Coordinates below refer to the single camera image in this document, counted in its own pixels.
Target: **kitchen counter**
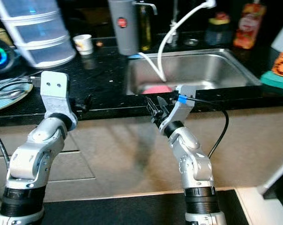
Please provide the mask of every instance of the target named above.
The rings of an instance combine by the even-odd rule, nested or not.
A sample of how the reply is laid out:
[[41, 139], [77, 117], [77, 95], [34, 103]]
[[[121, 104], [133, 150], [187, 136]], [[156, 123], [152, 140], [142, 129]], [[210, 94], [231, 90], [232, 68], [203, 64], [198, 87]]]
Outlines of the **kitchen counter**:
[[[105, 119], [117, 117], [143, 116], [146, 110], [143, 95], [126, 95], [126, 70], [128, 59], [119, 55], [115, 40], [101, 40], [103, 47], [98, 48], [88, 58], [77, 55], [71, 62], [47, 70], [66, 73], [70, 77], [70, 97], [75, 102], [79, 120]], [[166, 46], [165, 52], [188, 51], [211, 48], [204, 43], [196, 47], [179, 45], [176, 48]], [[233, 55], [257, 78], [270, 70], [278, 52], [270, 47], [256, 46], [252, 50], [230, 48]], [[26, 71], [28, 75], [39, 75], [41, 71], [25, 66], [17, 67], [7, 77], [14, 77]], [[91, 95], [91, 106], [83, 112], [80, 105]], [[156, 102], [158, 94], [148, 95]], [[165, 99], [171, 93], [159, 94]], [[283, 90], [267, 85], [198, 90], [196, 98], [222, 104], [227, 109], [245, 109], [255, 107], [283, 106]], [[211, 106], [196, 103], [192, 112], [212, 111]], [[45, 113], [39, 88], [18, 103], [0, 111], [0, 126], [38, 124]]]

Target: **black cable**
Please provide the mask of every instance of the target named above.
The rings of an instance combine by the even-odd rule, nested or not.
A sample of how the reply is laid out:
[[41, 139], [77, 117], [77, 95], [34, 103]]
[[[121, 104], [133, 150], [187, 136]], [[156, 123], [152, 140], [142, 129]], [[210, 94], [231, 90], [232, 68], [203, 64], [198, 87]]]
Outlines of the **black cable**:
[[17, 80], [22, 80], [23, 78], [25, 78], [25, 75], [27, 74], [27, 72], [22, 73], [19, 76], [10, 78], [10, 79], [6, 79], [5, 81], [0, 81], [2, 85], [7, 84], [7, 83], [11, 83], [13, 81], [17, 81]]
[[9, 169], [9, 162], [10, 162], [10, 160], [9, 160], [9, 156], [7, 154], [6, 148], [5, 148], [1, 138], [0, 138], [0, 150], [2, 152], [2, 155], [3, 155], [4, 160], [5, 160], [6, 168], [8, 170]]
[[[14, 81], [14, 82], [10, 82], [10, 83], [5, 83], [4, 85], [0, 86], [0, 91], [3, 90], [4, 88], [7, 88], [11, 85], [16, 85], [16, 84], [21, 84], [21, 83], [31, 83], [31, 80], [21, 80], [21, 81]], [[6, 148], [0, 138], [0, 150], [2, 152], [2, 155], [4, 157], [5, 163], [6, 163], [6, 167], [7, 170], [9, 169], [9, 157], [8, 157], [8, 153], [6, 151]]]
[[[197, 98], [193, 98], [193, 97], [186, 97], [186, 99], [187, 100], [191, 100], [191, 101], [195, 101], [195, 102], [203, 102], [203, 103], [206, 103], [206, 104], [209, 104], [209, 105], [216, 106], [218, 109], [220, 109], [220, 105], [215, 104], [213, 102], [209, 102], [209, 101], [206, 101], [206, 100], [201, 100], [201, 99], [197, 99]], [[211, 158], [212, 154], [214, 153], [214, 151], [216, 150], [217, 146], [219, 145], [219, 143], [221, 142], [222, 138], [224, 137], [224, 135], [225, 135], [225, 133], [227, 131], [228, 125], [229, 125], [228, 113], [225, 110], [223, 110], [223, 109], [221, 109], [221, 111], [225, 115], [226, 123], [225, 123], [225, 126], [223, 128], [223, 131], [222, 131], [220, 137], [218, 138], [218, 140], [216, 141], [215, 145], [210, 150], [210, 152], [208, 154], [208, 158]]]

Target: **stacked plastic container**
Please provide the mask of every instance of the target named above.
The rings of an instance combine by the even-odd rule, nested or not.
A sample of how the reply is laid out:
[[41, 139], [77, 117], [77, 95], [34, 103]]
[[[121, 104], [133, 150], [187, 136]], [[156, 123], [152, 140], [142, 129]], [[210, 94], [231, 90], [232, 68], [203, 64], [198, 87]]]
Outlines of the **stacked plastic container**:
[[0, 19], [32, 67], [58, 66], [76, 54], [55, 0], [0, 0]]

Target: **blue light ring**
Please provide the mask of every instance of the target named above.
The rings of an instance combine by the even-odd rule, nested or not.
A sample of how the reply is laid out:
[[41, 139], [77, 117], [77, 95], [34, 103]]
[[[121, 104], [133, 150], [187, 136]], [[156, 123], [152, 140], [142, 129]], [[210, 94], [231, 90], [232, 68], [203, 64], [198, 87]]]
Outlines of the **blue light ring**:
[[0, 65], [1, 65], [7, 61], [7, 54], [3, 48], [0, 48], [0, 54], [1, 54], [1, 61], [0, 61]]

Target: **dark floor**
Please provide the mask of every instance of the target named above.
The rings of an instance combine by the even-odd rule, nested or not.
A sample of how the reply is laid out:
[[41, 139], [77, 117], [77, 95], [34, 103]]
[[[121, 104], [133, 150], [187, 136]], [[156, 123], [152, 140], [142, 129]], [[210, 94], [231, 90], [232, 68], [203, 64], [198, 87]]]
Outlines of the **dark floor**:
[[[234, 190], [219, 191], [227, 225], [248, 225]], [[184, 225], [183, 194], [45, 203], [42, 225]]]

